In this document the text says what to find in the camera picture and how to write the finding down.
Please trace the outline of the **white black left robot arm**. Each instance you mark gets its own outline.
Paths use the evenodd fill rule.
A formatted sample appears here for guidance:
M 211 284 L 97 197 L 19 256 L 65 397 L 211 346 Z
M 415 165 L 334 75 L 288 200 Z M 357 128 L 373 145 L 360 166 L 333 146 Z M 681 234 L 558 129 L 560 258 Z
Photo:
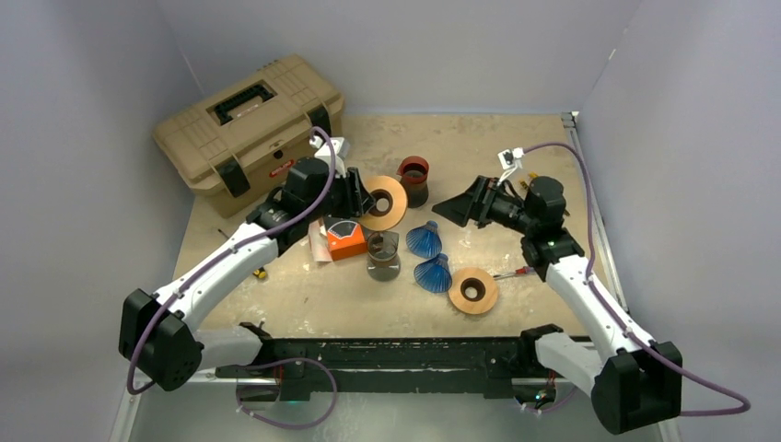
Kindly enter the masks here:
M 274 351 L 239 326 L 233 343 L 210 344 L 196 333 L 210 312 L 251 273 L 281 257 L 323 216 L 356 218 L 376 204 L 356 167 L 333 169 L 304 157 L 284 184 L 250 211 L 235 233 L 185 275 L 148 294 L 136 289 L 122 303 L 118 350 L 129 363 L 127 389 L 141 371 L 151 385 L 173 391 L 200 369 L 240 365 L 261 377 L 274 367 Z

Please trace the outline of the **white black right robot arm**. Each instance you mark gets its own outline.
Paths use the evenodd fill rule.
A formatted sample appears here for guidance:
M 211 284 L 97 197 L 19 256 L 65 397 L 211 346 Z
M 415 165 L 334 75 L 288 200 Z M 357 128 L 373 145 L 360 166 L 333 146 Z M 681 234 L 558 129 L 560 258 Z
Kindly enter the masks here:
M 589 396 L 599 422 L 614 435 L 681 414 L 681 352 L 635 326 L 594 275 L 585 251 L 564 226 L 561 182 L 535 178 L 519 198 L 498 180 L 480 176 L 432 210 L 460 227 L 497 223 L 519 232 L 525 262 L 585 328 L 591 349 L 553 324 L 523 331 L 517 361 L 524 372 L 538 375 L 548 368 L 568 379 Z

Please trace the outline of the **wooden dripper ring holder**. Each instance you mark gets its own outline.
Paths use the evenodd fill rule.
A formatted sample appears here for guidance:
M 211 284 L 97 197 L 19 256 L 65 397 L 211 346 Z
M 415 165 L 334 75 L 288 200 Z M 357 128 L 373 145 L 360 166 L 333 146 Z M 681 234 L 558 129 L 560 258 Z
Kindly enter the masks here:
M 404 218 L 408 198 L 403 186 L 389 176 L 374 176 L 364 180 L 375 205 L 358 218 L 358 223 L 370 230 L 387 231 L 395 228 Z

